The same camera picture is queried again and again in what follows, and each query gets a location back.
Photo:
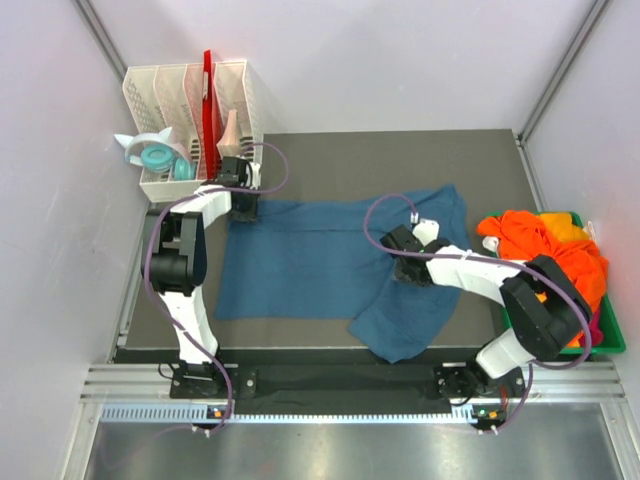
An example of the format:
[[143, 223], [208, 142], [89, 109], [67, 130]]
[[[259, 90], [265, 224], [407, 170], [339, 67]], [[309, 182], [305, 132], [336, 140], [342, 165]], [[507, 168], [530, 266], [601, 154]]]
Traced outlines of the aluminium frame post right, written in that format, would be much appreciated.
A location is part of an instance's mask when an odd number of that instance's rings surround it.
[[554, 68], [550, 78], [546, 82], [538, 100], [526, 118], [524, 126], [515, 135], [516, 144], [524, 148], [535, 133], [553, 100], [559, 93], [574, 64], [586, 48], [590, 38], [597, 29], [598, 24], [606, 15], [612, 4], [611, 0], [591, 1], [583, 19], [579, 22], [576, 31], [564, 49], [559, 62]]

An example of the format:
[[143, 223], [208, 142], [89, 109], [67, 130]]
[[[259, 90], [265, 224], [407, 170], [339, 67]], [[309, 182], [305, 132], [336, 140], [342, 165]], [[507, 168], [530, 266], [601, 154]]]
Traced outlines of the teal cat ear headphones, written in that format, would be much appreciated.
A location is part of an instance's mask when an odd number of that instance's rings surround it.
[[176, 139], [172, 127], [136, 136], [115, 134], [114, 139], [124, 149], [126, 163], [152, 173], [169, 172], [176, 181], [196, 178], [196, 165], [187, 149]]

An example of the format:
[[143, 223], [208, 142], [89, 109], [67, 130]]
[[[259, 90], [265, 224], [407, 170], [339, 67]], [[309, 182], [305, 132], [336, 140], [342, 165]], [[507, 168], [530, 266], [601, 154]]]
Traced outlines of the aluminium frame post left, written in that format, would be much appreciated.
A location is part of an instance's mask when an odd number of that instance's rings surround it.
[[115, 78], [122, 84], [127, 73], [128, 65], [124, 61], [119, 48], [106, 28], [93, 2], [90, 0], [71, 0], [71, 4], [84, 22], [85, 27], [103, 54]]

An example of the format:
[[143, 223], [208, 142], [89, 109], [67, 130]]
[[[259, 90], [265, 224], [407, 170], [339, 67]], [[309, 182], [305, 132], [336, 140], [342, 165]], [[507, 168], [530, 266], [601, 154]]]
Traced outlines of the white t shirt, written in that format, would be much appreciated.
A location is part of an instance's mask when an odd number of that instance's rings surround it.
[[484, 249], [496, 253], [498, 251], [500, 240], [495, 236], [486, 236], [482, 240], [482, 246]]

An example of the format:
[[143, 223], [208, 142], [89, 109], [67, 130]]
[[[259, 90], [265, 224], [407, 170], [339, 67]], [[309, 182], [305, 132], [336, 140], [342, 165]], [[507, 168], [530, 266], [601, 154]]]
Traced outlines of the blue t shirt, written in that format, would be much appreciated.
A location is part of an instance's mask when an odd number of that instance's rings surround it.
[[415, 207], [466, 249], [466, 203], [452, 185], [389, 199], [368, 216], [371, 203], [265, 200], [256, 222], [230, 223], [215, 318], [347, 319], [349, 333], [391, 363], [422, 353], [460, 292], [395, 280], [392, 257], [369, 240], [406, 224]]

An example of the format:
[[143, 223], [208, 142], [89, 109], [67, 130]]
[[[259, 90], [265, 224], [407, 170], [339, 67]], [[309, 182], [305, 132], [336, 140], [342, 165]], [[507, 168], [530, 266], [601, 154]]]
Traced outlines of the red folder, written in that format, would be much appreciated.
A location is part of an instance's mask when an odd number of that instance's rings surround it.
[[211, 50], [203, 53], [202, 127], [206, 179], [213, 181], [218, 172], [220, 154], [217, 149], [221, 125], [219, 105], [214, 85], [215, 62]]

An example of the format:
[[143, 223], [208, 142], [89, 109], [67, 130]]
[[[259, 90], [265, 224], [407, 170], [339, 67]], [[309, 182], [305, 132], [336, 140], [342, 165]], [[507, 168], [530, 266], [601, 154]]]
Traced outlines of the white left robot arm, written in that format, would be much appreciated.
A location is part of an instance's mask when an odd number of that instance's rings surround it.
[[225, 157], [214, 182], [154, 210], [145, 219], [141, 274], [147, 292], [168, 316], [179, 342], [179, 360], [199, 365], [192, 384], [205, 396], [226, 387], [225, 370], [213, 363], [219, 343], [209, 326], [203, 299], [208, 259], [206, 229], [229, 217], [253, 221], [257, 216], [261, 165], [242, 157]]

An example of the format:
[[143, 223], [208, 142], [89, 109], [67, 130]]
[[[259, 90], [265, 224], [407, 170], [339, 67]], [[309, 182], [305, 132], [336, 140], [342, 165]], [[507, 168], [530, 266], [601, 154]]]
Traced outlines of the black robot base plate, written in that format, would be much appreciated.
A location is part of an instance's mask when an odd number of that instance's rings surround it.
[[232, 399], [235, 413], [444, 413], [472, 400], [501, 404], [524, 392], [523, 373], [484, 378], [472, 348], [429, 348], [390, 363], [362, 348], [225, 349], [212, 364], [172, 361], [170, 397]]

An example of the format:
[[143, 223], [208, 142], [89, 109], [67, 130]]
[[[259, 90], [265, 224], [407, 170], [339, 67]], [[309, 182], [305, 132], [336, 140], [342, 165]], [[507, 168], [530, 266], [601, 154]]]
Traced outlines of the aluminium frame post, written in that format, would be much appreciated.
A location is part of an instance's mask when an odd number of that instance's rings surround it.
[[564, 49], [559, 62], [554, 68], [550, 78], [546, 82], [538, 100], [526, 118], [524, 126], [515, 135], [516, 144], [524, 148], [535, 133], [553, 100], [559, 93], [574, 64], [586, 48], [590, 38], [597, 29], [598, 24], [606, 15], [612, 4], [611, 0], [591, 1], [583, 19], [579, 22], [576, 31]]
[[71, 4], [84, 22], [85, 27], [103, 54], [115, 78], [122, 84], [127, 73], [128, 65], [124, 61], [119, 48], [106, 28], [93, 2], [90, 0], [71, 0]]

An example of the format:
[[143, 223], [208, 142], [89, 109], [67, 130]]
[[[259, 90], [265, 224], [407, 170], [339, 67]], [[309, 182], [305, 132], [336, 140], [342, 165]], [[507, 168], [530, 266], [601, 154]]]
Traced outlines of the magenta t shirt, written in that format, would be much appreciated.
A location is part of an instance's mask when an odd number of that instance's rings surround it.
[[599, 346], [604, 340], [604, 333], [600, 328], [601, 307], [598, 307], [593, 313], [589, 321], [589, 332], [591, 335], [591, 344], [593, 347]]

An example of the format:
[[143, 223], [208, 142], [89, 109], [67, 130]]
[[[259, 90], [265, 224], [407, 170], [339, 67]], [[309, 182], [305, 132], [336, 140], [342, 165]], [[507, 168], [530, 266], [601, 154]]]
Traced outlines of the beige book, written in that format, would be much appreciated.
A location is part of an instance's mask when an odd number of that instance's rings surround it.
[[221, 157], [235, 157], [242, 153], [241, 128], [236, 109], [228, 112], [226, 127], [217, 142], [217, 150]]

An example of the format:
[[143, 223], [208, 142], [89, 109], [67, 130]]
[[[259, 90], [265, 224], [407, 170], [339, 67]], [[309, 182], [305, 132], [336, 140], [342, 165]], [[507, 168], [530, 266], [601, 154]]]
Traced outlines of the white file organizer rack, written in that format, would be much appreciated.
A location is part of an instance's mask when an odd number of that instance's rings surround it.
[[[213, 90], [223, 123], [237, 112], [243, 148], [264, 140], [251, 70], [245, 60], [219, 61], [213, 67]], [[179, 181], [169, 172], [144, 168], [139, 186], [152, 203], [177, 200], [193, 193], [206, 178], [202, 125], [204, 74], [201, 63], [134, 66], [127, 70], [122, 92], [140, 133], [170, 127], [197, 167], [196, 178]]]

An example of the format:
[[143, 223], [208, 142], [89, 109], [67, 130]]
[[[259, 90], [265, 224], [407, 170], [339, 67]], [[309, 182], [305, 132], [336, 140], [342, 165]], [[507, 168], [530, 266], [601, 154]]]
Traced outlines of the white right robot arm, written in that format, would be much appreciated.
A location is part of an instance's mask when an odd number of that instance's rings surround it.
[[421, 227], [400, 225], [380, 239], [395, 258], [396, 277], [479, 295], [503, 307], [511, 321], [471, 361], [466, 380], [474, 393], [492, 394], [504, 375], [529, 362], [556, 358], [588, 329], [591, 309], [552, 257], [506, 261], [463, 250], [442, 238], [425, 243]]

